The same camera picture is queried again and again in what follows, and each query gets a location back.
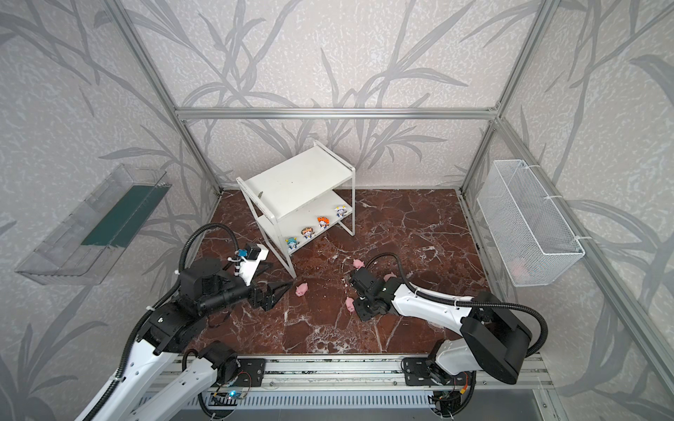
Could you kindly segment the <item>blue cat figure teal hat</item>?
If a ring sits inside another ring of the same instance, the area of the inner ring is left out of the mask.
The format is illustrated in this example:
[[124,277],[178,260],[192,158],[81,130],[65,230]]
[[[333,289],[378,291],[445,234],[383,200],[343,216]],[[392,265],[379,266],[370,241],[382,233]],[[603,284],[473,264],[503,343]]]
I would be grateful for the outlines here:
[[299,247],[298,239],[295,237],[287,238],[285,242],[290,251],[297,250]]

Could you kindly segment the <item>blue cat figure flower collar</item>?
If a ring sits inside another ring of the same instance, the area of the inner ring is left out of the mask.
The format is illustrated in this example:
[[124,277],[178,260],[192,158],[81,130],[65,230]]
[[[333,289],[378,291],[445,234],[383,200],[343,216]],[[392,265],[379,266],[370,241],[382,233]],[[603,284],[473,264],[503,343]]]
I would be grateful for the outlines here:
[[301,234],[306,240],[310,240],[314,237],[315,231],[312,227],[308,226],[301,231]]

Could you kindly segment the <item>orange octopus toy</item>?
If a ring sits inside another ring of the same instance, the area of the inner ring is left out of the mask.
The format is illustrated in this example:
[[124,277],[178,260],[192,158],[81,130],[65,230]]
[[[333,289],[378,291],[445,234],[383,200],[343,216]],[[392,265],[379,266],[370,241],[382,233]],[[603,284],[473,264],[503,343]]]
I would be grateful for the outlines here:
[[321,229],[328,229],[330,226],[330,219],[327,217],[317,217],[317,221]]

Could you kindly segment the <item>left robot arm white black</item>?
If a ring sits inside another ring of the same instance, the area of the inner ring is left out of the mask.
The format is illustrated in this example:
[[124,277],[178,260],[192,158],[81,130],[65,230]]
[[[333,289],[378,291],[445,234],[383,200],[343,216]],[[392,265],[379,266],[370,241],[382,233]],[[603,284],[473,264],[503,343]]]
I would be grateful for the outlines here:
[[186,240],[176,283],[147,307],[126,341],[118,368],[79,419],[169,420],[212,385],[231,384],[242,374],[237,352],[226,344],[215,341],[197,352],[189,345],[210,315],[242,302],[268,312],[292,284],[256,284],[256,277],[271,267],[269,251],[261,244],[235,247],[226,262],[201,258],[188,264],[196,239],[217,229],[236,238],[228,226],[209,223]]

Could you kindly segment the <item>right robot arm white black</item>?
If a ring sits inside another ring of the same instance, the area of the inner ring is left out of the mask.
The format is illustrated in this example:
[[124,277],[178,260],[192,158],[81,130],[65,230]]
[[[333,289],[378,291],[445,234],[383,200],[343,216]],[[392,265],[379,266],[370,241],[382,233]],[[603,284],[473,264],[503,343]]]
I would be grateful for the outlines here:
[[404,272],[376,277],[370,263],[357,263],[349,278],[356,291],[353,303],[363,322],[395,314],[423,319],[458,334],[440,340],[425,358],[405,358],[402,368],[410,384],[472,382],[479,370],[504,384],[515,384],[524,361],[547,341],[544,317],[526,305],[505,303],[488,291],[477,296],[452,296],[423,289]]

